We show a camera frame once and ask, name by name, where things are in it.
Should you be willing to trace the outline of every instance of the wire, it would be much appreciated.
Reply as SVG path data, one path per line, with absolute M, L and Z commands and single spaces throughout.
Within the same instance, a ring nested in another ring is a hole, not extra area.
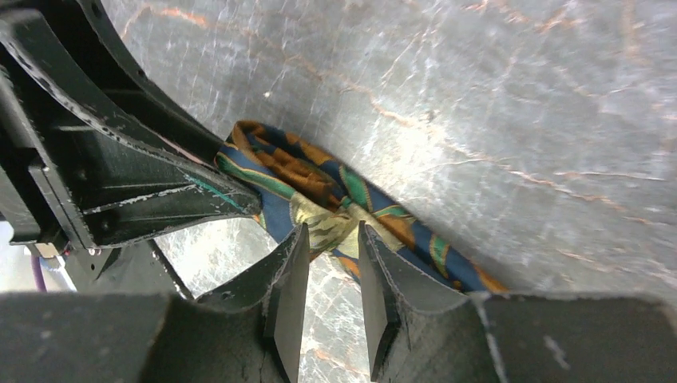
M 40 265 L 40 257 L 30 256 L 30 265 L 33 268 L 33 279 L 35 280 L 35 287 L 38 291 L 46 292 L 45 275 L 42 274 L 42 266 Z

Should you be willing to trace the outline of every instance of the folded fabric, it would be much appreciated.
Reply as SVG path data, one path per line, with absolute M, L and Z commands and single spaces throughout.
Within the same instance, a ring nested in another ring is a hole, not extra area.
M 306 223 L 313 258 L 329 251 L 357 281 L 358 223 L 366 221 L 392 251 L 439 282 L 462 292 L 503 290 L 402 206 L 292 133 L 239 121 L 215 162 L 260 193 L 263 210 L 254 218 L 276 241 Z

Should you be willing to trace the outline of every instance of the patterned fabric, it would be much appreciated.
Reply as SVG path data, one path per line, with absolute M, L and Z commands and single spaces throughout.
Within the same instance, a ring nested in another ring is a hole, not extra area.
M 276 241 L 305 222 L 313 258 L 330 251 L 355 280 L 364 220 L 391 250 L 439 282 L 463 292 L 503 290 L 402 206 L 294 134 L 240 121 L 215 162 L 260 193 L 263 210 L 254 218 Z

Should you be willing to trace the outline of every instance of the marble surface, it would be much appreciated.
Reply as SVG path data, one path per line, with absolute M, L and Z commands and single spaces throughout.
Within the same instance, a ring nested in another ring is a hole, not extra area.
M 677 3 L 104 0 L 156 83 L 220 136 L 296 132 L 514 290 L 677 304 Z M 274 243 L 159 240 L 202 293 Z M 312 265 L 301 381 L 367 381 L 356 287 Z

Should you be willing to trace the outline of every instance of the purple cable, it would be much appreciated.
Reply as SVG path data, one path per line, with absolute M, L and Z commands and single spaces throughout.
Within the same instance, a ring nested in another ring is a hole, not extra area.
M 30 265 L 33 268 L 33 279 L 35 280 L 35 287 L 38 291 L 47 291 L 45 286 L 45 276 L 42 275 L 42 266 L 40 265 L 40 258 L 33 255 L 30 256 Z

